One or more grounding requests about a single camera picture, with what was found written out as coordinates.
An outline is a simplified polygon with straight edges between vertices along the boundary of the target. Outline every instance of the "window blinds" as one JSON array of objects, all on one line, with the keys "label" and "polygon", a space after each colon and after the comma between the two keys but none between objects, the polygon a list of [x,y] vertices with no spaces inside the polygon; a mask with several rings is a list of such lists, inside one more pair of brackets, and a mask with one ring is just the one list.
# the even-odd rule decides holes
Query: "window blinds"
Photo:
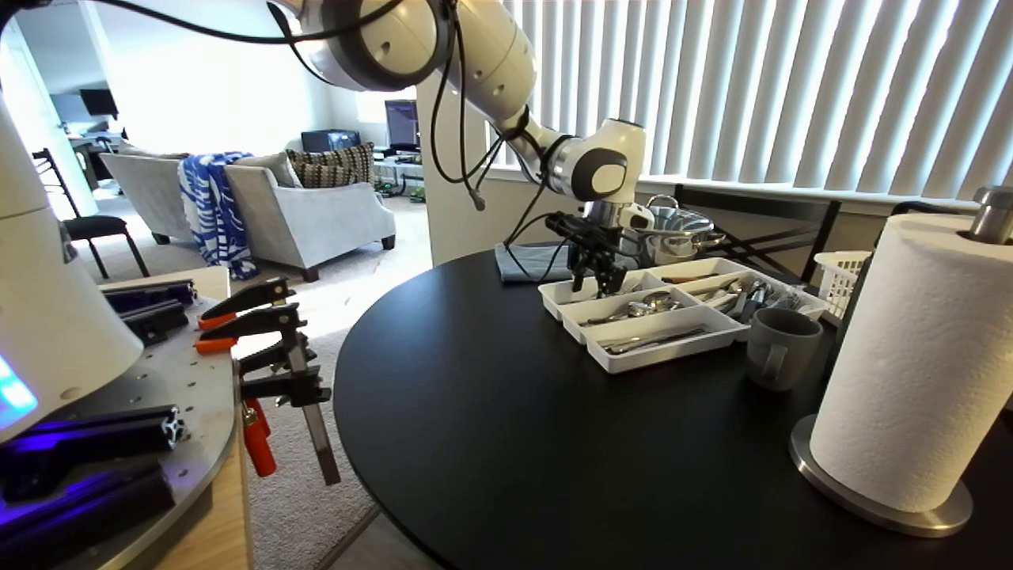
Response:
[{"label": "window blinds", "polygon": [[644,175],[886,201],[1013,184],[1010,0],[505,0],[531,114],[644,126]]}]

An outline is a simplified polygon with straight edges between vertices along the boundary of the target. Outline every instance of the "paper towel roll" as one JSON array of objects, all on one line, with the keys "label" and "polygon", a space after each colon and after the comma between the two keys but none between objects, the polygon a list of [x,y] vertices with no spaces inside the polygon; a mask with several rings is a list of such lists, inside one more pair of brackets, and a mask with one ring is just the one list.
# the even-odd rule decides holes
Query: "paper towel roll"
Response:
[{"label": "paper towel roll", "polygon": [[823,471],[904,514],[948,497],[1013,393],[1013,246],[965,227],[886,223],[810,438]]}]

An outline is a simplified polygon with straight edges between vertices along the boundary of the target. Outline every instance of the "cup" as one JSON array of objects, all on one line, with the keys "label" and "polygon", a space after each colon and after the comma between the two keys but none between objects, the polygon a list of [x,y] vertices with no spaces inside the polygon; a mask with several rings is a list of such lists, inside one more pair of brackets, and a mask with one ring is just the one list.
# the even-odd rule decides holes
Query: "cup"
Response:
[{"label": "cup", "polygon": [[789,393],[810,376],[823,326],[786,306],[754,315],[748,332],[748,376],[772,393]]}]

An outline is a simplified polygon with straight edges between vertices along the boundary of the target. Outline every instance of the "black round table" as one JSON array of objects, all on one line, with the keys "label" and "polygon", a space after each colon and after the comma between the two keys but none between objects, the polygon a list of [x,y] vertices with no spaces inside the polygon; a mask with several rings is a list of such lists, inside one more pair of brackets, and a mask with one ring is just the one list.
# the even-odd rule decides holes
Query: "black round table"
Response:
[{"label": "black round table", "polygon": [[941,543],[812,491],[789,433],[810,393],[744,381],[744,347],[608,376],[492,258],[379,298],[335,375],[344,453],[384,514],[445,568],[1013,568],[1013,441]]}]

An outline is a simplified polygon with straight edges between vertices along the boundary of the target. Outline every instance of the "window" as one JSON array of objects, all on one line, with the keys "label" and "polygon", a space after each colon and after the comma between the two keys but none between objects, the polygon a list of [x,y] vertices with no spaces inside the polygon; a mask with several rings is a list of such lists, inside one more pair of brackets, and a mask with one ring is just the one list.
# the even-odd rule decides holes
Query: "window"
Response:
[{"label": "window", "polygon": [[644,126],[644,175],[880,201],[1013,184],[1007,0],[505,0],[531,114]]}]

